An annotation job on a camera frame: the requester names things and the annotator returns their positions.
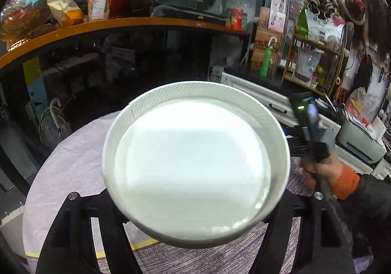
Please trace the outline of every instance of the white dish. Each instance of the white dish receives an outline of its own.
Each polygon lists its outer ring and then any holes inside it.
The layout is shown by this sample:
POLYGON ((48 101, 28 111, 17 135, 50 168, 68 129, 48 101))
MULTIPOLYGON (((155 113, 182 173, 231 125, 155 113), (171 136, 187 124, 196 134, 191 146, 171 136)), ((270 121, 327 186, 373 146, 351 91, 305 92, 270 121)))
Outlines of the white dish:
POLYGON ((179 82, 133 100, 105 140, 103 175, 118 208, 181 247, 227 243, 266 217, 288 178, 273 115, 218 83, 179 82))

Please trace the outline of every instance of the orange cuff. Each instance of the orange cuff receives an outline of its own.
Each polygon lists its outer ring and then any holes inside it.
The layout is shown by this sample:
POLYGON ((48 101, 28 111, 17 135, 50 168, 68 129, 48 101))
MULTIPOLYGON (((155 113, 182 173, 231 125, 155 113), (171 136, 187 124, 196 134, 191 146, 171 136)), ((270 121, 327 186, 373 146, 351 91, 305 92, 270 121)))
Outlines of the orange cuff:
POLYGON ((357 175, 349 166, 343 164, 342 174, 337 181, 331 185, 331 190, 340 199, 349 197, 358 186, 360 176, 357 175))

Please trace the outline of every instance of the printer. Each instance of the printer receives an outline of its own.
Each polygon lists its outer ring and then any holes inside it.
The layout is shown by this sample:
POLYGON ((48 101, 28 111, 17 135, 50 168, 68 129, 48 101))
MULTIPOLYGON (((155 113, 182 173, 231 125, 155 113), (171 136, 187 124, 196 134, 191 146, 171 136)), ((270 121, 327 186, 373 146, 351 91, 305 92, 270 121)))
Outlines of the printer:
POLYGON ((386 153, 383 141, 376 141, 373 134, 345 110, 342 113, 345 121, 337 134, 337 141, 368 165, 380 161, 386 153))

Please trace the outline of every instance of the round table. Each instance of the round table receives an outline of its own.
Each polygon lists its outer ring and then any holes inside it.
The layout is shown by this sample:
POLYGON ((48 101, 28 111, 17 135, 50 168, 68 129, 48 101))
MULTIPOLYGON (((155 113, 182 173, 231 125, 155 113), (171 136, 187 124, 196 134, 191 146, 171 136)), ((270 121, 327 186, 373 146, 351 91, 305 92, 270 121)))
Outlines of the round table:
MULTIPOLYGON (((95 195, 106 188, 102 176, 102 149, 106 134, 118 113, 98 118, 62 141, 34 179, 23 213, 23 244, 33 272, 46 235, 66 196, 72 191, 77 191, 82 196, 95 195)), ((291 160, 287 188, 292 193, 310 195, 310 190, 304 186, 298 158, 291 160)), ((100 270, 110 273, 98 220, 92 218, 91 224, 100 270)), ((124 227, 144 274, 233 274, 248 273, 261 246, 267 225, 259 223, 229 244, 198 250, 160 243, 131 222, 124 227)), ((289 273, 291 270, 299 229, 300 218, 294 218, 281 273, 289 273)))

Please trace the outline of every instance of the red can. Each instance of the red can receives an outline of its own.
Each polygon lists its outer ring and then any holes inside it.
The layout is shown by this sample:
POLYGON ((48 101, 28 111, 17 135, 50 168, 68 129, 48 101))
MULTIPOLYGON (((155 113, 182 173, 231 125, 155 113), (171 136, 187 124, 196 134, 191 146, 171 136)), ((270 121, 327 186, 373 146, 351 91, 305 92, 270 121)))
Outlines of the red can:
POLYGON ((231 29, 242 30, 243 9, 233 8, 231 15, 231 29))

